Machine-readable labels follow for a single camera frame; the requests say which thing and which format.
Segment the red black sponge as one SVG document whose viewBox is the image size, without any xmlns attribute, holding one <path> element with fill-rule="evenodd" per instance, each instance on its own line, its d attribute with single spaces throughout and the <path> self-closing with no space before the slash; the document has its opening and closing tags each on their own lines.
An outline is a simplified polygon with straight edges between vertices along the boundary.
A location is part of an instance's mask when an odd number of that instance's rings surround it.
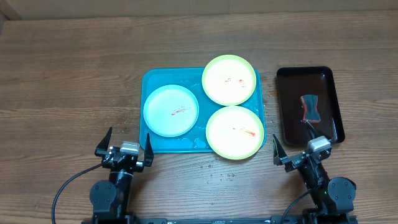
<svg viewBox="0 0 398 224">
<path fill-rule="evenodd" d="M 318 112 L 318 96 L 317 95 L 303 95 L 300 97 L 303 108 L 303 122 L 317 124 L 321 122 L 321 117 Z"/>
</svg>

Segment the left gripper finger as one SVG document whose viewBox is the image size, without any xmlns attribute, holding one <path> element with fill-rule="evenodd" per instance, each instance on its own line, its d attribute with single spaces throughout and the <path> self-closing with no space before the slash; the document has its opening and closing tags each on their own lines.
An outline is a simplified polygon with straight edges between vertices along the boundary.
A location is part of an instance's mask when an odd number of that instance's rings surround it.
<svg viewBox="0 0 398 224">
<path fill-rule="evenodd" d="M 110 142 L 111 135 L 112 135 L 112 130 L 113 130 L 112 127 L 110 127 L 108 129 L 108 132 L 106 133 L 105 137 L 97 145 L 97 147 L 96 147 L 97 150 L 107 150 L 108 149 L 109 142 Z"/>
<path fill-rule="evenodd" d="M 144 149 L 144 161 L 152 162 L 154 160 L 154 152 L 150 143 L 150 134 L 147 133 L 146 136 L 146 145 Z"/>
</svg>

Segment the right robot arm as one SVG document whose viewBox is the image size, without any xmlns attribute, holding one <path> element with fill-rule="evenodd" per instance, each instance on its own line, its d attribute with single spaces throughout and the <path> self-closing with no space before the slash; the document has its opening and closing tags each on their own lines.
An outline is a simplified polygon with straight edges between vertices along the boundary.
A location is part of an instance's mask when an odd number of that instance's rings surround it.
<svg viewBox="0 0 398 224">
<path fill-rule="evenodd" d="M 306 150 L 289 157 L 276 136 L 273 137 L 273 163 L 284 166 L 286 172 L 297 170 L 307 191 L 293 201 L 284 214 L 271 218 L 272 223 L 357 223 L 354 210 L 356 184 L 346 177 L 329 178 L 322 161 L 331 155 L 331 140 L 323 132 L 305 123 L 312 138 Z M 290 210 L 306 196 L 311 196 L 314 208 L 304 208 L 301 215 L 289 215 Z"/>
</svg>

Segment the light blue plate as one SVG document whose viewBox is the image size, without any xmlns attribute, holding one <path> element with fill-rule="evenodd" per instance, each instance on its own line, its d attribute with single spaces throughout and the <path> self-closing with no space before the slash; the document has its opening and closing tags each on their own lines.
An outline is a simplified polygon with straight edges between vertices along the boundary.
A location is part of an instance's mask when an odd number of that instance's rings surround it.
<svg viewBox="0 0 398 224">
<path fill-rule="evenodd" d="M 145 100 L 144 121 L 159 136 L 181 136 L 193 128 L 199 115 L 196 96 L 180 85 L 165 85 L 154 90 Z"/>
</svg>

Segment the yellow-green plate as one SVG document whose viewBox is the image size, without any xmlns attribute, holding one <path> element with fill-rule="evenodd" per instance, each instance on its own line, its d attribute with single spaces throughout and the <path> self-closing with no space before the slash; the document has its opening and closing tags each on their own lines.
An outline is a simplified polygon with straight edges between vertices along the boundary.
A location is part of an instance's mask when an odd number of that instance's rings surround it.
<svg viewBox="0 0 398 224">
<path fill-rule="evenodd" d="M 265 140 L 262 121 L 242 106 L 226 106 L 214 112 L 206 124 L 206 140 L 219 156 L 241 160 L 253 156 Z"/>
<path fill-rule="evenodd" d="M 247 101 L 257 85 L 252 65 L 237 55 L 220 55 L 205 66 L 201 84 L 207 97 L 223 106 Z"/>
</svg>

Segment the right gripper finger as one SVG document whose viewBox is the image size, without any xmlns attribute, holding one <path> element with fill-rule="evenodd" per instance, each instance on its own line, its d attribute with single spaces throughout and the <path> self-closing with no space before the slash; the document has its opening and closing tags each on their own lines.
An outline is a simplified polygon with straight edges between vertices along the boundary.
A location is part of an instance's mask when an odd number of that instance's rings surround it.
<svg viewBox="0 0 398 224">
<path fill-rule="evenodd" d="M 272 135 L 272 142 L 274 147 L 273 163 L 285 164 L 285 160 L 288 157 L 275 134 Z"/>
<path fill-rule="evenodd" d="M 320 131 L 319 129 L 315 128 L 310 122 L 309 120 L 307 120 L 305 122 L 307 131 L 308 131 L 308 135 L 310 136 L 310 139 L 315 139 L 315 138 L 319 138 L 319 137 L 326 137 L 326 134 L 323 133 L 322 131 Z"/>
</svg>

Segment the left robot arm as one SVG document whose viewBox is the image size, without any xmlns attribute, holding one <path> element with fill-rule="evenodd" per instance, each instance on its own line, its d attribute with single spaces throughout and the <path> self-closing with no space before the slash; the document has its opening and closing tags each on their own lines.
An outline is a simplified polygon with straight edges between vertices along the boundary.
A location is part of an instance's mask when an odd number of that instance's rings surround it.
<svg viewBox="0 0 398 224">
<path fill-rule="evenodd" d="M 146 136 L 144 159 L 138 159 L 140 146 L 135 142 L 123 142 L 120 147 L 109 146 L 112 129 L 97 145 L 95 156 L 102 158 L 101 167 L 109 169 L 109 178 L 95 183 L 90 190 L 93 216 L 90 223 L 138 224 L 139 218 L 128 212 L 131 184 L 135 172 L 150 167 L 154 153 L 150 136 Z"/>
</svg>

